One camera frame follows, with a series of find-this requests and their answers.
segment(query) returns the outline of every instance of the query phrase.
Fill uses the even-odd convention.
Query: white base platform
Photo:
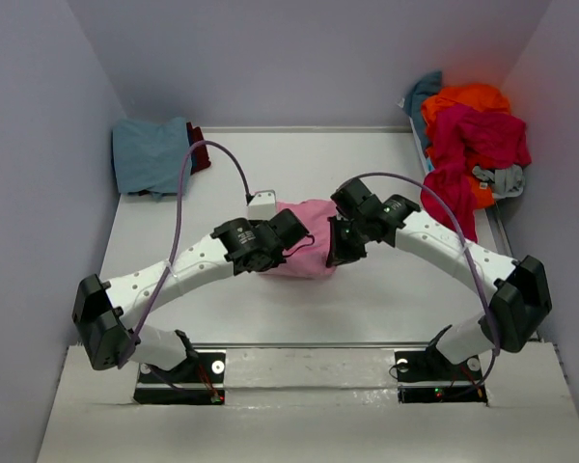
[[[206,132],[240,160],[253,191],[274,189],[279,201],[329,198],[346,179],[369,171],[422,178],[411,133],[384,131]],[[209,149],[212,167],[191,178],[184,198],[180,249],[221,223],[244,216],[234,165]],[[385,200],[418,201],[412,185],[389,178],[366,183]],[[137,271],[169,254],[175,199],[122,196],[101,278]],[[495,251],[483,211],[480,244]],[[151,324],[181,329],[196,343],[417,342],[481,310],[476,295],[414,256],[370,245],[367,259],[329,279],[306,281],[242,275],[202,287],[154,313]]]
[[[550,344],[501,356],[489,407],[401,405],[385,362],[394,352],[356,350],[287,351],[272,364],[230,351],[227,404],[198,407],[133,404],[136,365],[95,372],[72,347],[38,462],[579,463],[579,421]]]

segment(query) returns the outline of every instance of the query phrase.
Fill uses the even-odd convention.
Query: light purple wall
[[[424,72],[501,84],[547,0],[68,0],[133,117],[407,124]]]
[[[66,2],[0,0],[0,463],[36,461],[76,286],[113,221],[122,115]]]
[[[579,0],[554,0],[504,90],[534,157],[506,228],[517,255],[546,265],[554,310],[543,333],[560,346],[579,411]]]

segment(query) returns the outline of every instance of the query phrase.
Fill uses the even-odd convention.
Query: teal cloth
[[[414,129],[416,130],[418,139],[421,141],[423,152],[425,152],[431,144],[431,141],[425,133],[427,124],[423,119],[421,107],[423,106],[423,101],[430,96],[439,94],[441,90],[442,71],[436,70],[424,75],[407,93],[403,102],[403,111],[412,118],[412,122],[414,122]]]
[[[186,119],[146,123],[124,119],[112,130],[114,171],[120,193],[149,191],[155,198],[178,193],[182,160],[189,149]],[[192,161],[184,170],[186,186]]]

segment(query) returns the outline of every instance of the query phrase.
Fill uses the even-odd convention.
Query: black base
[[[408,371],[403,372],[398,368],[393,374],[397,377],[400,383],[420,383],[420,382],[443,382],[452,383],[456,381],[467,380],[466,373],[461,369],[465,366],[465,371],[470,373],[474,381],[480,381],[483,378],[483,372],[472,371],[464,362],[461,365],[440,365],[438,368],[431,368],[431,364],[427,361],[427,353],[425,350],[400,350],[395,352],[395,363],[400,365],[400,360],[406,360]]]
[[[452,388],[433,388],[400,386],[400,403],[461,403],[482,402],[487,403],[484,386],[478,390],[468,391],[468,386],[454,386]]]
[[[212,364],[221,361],[225,365],[225,352],[200,350],[198,354],[200,364],[204,367],[210,382],[222,385],[225,370],[220,374],[215,374],[212,371]],[[212,400],[213,394],[206,389],[196,369],[180,376],[165,372],[164,376],[182,390],[175,391],[153,373],[142,373],[140,369],[133,399],[137,403],[148,405],[223,405],[225,403],[225,389],[217,388],[219,400]]]

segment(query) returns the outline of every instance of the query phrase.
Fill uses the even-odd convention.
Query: pile of clothes
[[[526,124],[511,115],[509,100],[495,87],[442,87],[440,71],[423,77],[402,107],[427,158],[425,186],[451,208],[465,236],[477,241],[474,210],[523,192],[522,168],[532,162]],[[431,217],[453,227],[428,192],[421,201]]]
[[[180,166],[189,147],[204,135],[185,118],[166,123],[124,119],[112,129],[112,156],[121,194],[151,194],[160,199],[178,193]],[[188,161],[183,186],[196,172],[210,167],[206,146],[198,147]]]

